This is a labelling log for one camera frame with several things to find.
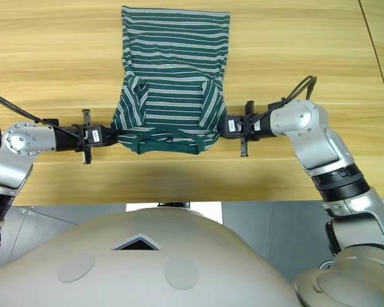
white stripe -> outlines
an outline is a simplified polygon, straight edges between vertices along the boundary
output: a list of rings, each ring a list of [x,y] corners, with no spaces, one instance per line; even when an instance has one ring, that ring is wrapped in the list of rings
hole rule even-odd
[[[132,34],[159,33],[159,34],[173,34],[173,35],[181,34],[181,35],[189,35],[189,36],[201,36],[206,38],[217,38],[217,37],[223,37],[223,36],[225,38],[228,37],[227,33],[200,34],[200,33],[192,33],[192,32],[179,32],[179,31],[142,31],[142,30],[135,30],[135,29],[128,29],[128,28],[126,30],[128,33],[132,33]]]
[[[194,139],[172,139],[173,142],[195,142]]]
[[[141,100],[140,100],[140,107],[143,106],[143,104],[145,103],[145,101],[147,100],[148,98],[148,93],[145,93],[144,96],[141,97]]]
[[[202,94],[202,91],[179,91],[179,90],[158,90],[158,89],[149,89],[151,93],[169,93],[169,94],[190,94],[190,95],[199,95]]]
[[[149,123],[151,125],[170,125],[170,126],[194,126],[191,123]]]
[[[165,80],[165,81],[179,81],[179,82],[190,82],[190,81],[206,81],[205,77],[185,77],[185,78],[167,78],[167,77],[148,77],[145,79],[150,80]]]
[[[147,106],[202,107],[202,104],[183,104],[183,103],[178,103],[178,102],[148,101]]]
[[[131,55],[134,55],[134,56],[150,56],[150,57],[153,57],[153,56],[164,56],[166,58],[180,58],[180,59],[197,59],[198,61],[199,60],[202,60],[202,61],[213,61],[213,60],[217,60],[217,59],[225,59],[226,56],[190,56],[190,55],[186,55],[186,54],[175,54],[175,53],[163,53],[163,52],[150,52],[150,53],[145,53],[145,52],[141,52],[141,51],[130,51],[131,52]]]
[[[131,27],[154,28],[154,29],[159,28],[159,29],[165,29],[165,30],[168,30],[168,31],[169,30],[172,30],[172,31],[191,31],[191,33],[196,33],[197,31],[198,32],[202,32],[202,33],[208,32],[208,31],[211,31],[211,32],[213,32],[213,31],[218,31],[218,32],[219,31],[224,31],[225,33],[228,33],[228,31],[229,31],[229,28],[225,28],[225,29],[215,29],[215,28],[212,28],[212,29],[195,29],[195,28],[192,28],[191,29],[191,27],[188,27],[188,26],[185,26],[184,28],[179,28],[179,27],[174,28],[174,27],[171,27],[169,25],[167,27],[164,27],[162,25],[160,25],[158,27],[158,26],[149,26],[147,24],[134,24],[134,25],[131,25]],[[123,26],[122,26],[123,32],[125,32],[127,30],[127,28],[128,28],[128,25],[124,21]]]
[[[136,132],[149,132],[154,128],[147,128],[147,127],[133,127],[128,129],[129,131],[136,131]]]
[[[141,118],[138,116],[138,114],[137,114],[137,112],[136,112],[135,101],[134,101],[134,99],[132,99],[132,96],[131,96],[131,94],[129,93],[128,87],[125,87],[125,88],[124,88],[124,91],[126,92],[126,94],[127,94],[127,98],[129,99],[129,101],[130,101],[131,104],[132,104],[132,109],[134,110],[134,116],[135,116],[136,123],[138,124],[138,126],[140,126],[140,125],[142,125],[142,124],[141,124]]]
[[[122,109],[122,106],[121,104],[118,103],[118,110],[120,110],[121,114],[120,114],[120,118],[121,118],[121,122],[122,122],[122,128],[123,129],[128,129],[128,125],[127,125],[127,122],[125,121],[125,118],[124,118],[124,109]]]
[[[171,135],[171,136],[175,136],[176,134],[175,133],[172,133],[172,132],[164,132],[164,133],[155,133],[151,136],[163,136],[163,135]]]
[[[162,98],[162,99],[171,99],[171,100],[188,100],[188,101],[190,101],[190,100],[199,100],[200,105],[202,105],[202,98],[165,97],[165,96],[153,96],[153,95],[151,95],[150,98]]]
[[[216,100],[216,105],[219,104],[219,100],[220,100],[220,97],[218,97],[218,99]],[[218,118],[217,115],[218,115],[218,114],[215,113],[215,115],[212,116],[212,120],[211,120],[211,122],[209,123],[208,127],[211,127],[211,126],[212,126],[213,120],[214,120],[215,118],[217,118],[217,121],[219,121],[219,118]]]
[[[180,86],[182,88],[200,88],[199,85],[179,85],[179,84],[162,84],[162,83],[153,83],[153,82],[148,82],[149,85],[158,85],[158,86]]]
[[[213,73],[219,72],[218,69],[200,68],[200,67],[194,67],[192,65],[181,65],[181,64],[160,64],[160,65],[132,64],[132,67],[135,67],[135,68],[159,68],[159,69],[192,68],[195,70],[199,70],[201,72],[213,72]]]
[[[196,49],[220,49],[227,48],[228,43],[219,43],[218,45],[194,45],[192,43],[171,43],[171,42],[149,42],[148,40],[131,40],[131,43],[143,43],[144,45],[158,45],[158,46],[178,46],[178,47],[190,47]]]
[[[201,122],[200,122],[201,125],[204,125],[205,122],[207,121],[207,119],[208,119],[210,113],[211,113],[212,110],[213,110],[213,107],[214,107],[214,105],[215,105],[215,102],[216,102],[217,99],[218,99],[218,87],[217,87],[215,84],[213,84],[213,85],[215,86],[215,91],[214,91],[214,93],[213,93],[213,97],[212,97],[212,100],[211,100],[211,104],[209,104],[208,110],[206,110],[205,115],[204,115],[204,118],[202,118],[202,120],[201,120]]]
[[[155,120],[199,120],[199,117],[197,116],[167,116],[147,114],[146,117]]]
[[[221,28],[228,28],[229,25],[228,24],[225,24],[225,23],[214,23],[214,22],[204,22],[204,21],[200,21],[200,22],[193,22],[193,21],[175,21],[175,22],[170,22],[170,21],[160,21],[160,20],[142,20],[142,19],[139,19],[139,20],[135,20],[135,19],[132,19],[130,17],[122,17],[122,19],[125,19],[125,20],[128,20],[129,22],[132,22],[133,24],[159,24],[159,25],[173,25],[173,26],[176,26],[176,25],[183,25],[183,26],[215,26],[215,27],[221,27]]]
[[[143,49],[143,50],[159,50],[159,51],[162,51],[160,48],[158,47],[153,47],[153,48],[146,48],[146,47],[142,47],[142,46],[134,46],[136,48],[139,48],[139,49]],[[227,54],[228,50],[227,49],[223,49],[223,50],[219,50],[219,51],[216,51],[216,52],[212,52],[212,51],[195,51],[195,50],[177,50],[177,49],[171,49],[171,48],[168,48],[168,49],[165,49],[164,51],[173,51],[173,52],[177,52],[177,51],[181,51],[181,52],[187,52],[187,53],[209,53],[210,55],[215,55],[215,54],[218,54],[218,53],[224,53],[225,55]],[[126,47],[124,48],[124,53],[126,52],[131,52],[131,48],[129,47]]]
[[[202,113],[201,111],[174,111],[174,110],[154,110],[154,109],[146,109],[146,111],[152,111],[152,112],[177,112],[177,113]]]
[[[129,138],[129,139],[135,139],[137,136],[128,136],[128,135],[125,135],[125,134],[122,134],[119,136],[119,138]]]
[[[185,14],[185,15],[206,15],[228,17],[230,14],[227,12],[205,12],[205,11],[189,11],[189,10],[170,10],[170,9],[148,9],[148,8],[129,8],[128,6],[121,7],[123,12],[133,13],[165,13],[165,14]]]
[[[224,18],[224,19],[214,19],[214,18],[208,18],[208,17],[179,17],[179,16],[151,16],[151,15],[146,15],[146,16],[131,16],[131,18],[133,19],[142,19],[142,18],[155,18],[155,19],[162,19],[162,18],[167,18],[167,19],[171,19],[171,20],[174,20],[176,18],[178,19],[193,19],[193,20],[197,20],[197,19],[204,19],[204,22],[207,21],[207,20],[212,20],[212,21],[217,21],[217,22],[229,22],[230,21],[230,18]]]
[[[208,133],[209,130],[187,130],[187,129],[179,129],[182,132],[190,133],[190,134],[202,134]]]
[[[176,39],[178,39],[178,40],[193,40],[193,41],[195,41],[195,42],[203,42],[203,43],[219,43],[219,42],[222,42],[222,41],[224,41],[224,40],[227,40],[227,38],[222,38],[222,39],[220,39],[220,40],[197,40],[197,39],[195,39],[195,38],[148,35],[148,32],[145,32],[145,34],[137,35],[137,37],[140,37],[140,36],[142,36],[143,39],[146,39],[146,38],[155,38],[155,37],[159,37],[159,38],[171,38],[171,39],[176,38]],[[131,41],[131,39],[130,39],[128,36],[126,36],[126,35],[124,35],[124,36],[122,37],[122,39],[123,39],[123,40],[130,40],[130,41]]]

striped t-shirt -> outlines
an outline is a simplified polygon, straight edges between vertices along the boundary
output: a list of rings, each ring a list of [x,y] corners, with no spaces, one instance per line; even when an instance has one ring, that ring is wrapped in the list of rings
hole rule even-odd
[[[110,127],[133,152],[199,154],[227,112],[228,13],[122,7],[125,79]]]

metal bracket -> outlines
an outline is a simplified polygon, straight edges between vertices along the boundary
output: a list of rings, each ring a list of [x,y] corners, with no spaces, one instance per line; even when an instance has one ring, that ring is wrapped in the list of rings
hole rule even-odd
[[[84,127],[91,126],[91,114],[89,109],[83,109],[83,116],[84,116]],[[86,130],[86,135],[84,136],[84,139],[88,139],[88,131]],[[83,148],[83,160],[84,164],[91,164],[92,161],[92,153],[91,153],[91,147],[85,146]]]

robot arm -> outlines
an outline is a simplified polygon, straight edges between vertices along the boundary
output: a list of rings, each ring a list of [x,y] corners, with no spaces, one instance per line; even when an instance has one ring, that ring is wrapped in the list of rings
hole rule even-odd
[[[339,135],[329,128],[322,107],[309,100],[293,100],[271,112],[270,129],[275,136],[289,137],[330,216],[364,220],[366,217],[361,214],[370,214],[384,236],[384,204],[365,181]],[[355,240],[360,242],[361,234]]]
[[[59,127],[20,122],[9,127],[0,142],[0,229],[14,197],[19,194],[42,152],[74,150],[91,163],[91,148],[116,143],[114,132],[92,125],[90,110],[84,109],[84,125]]]

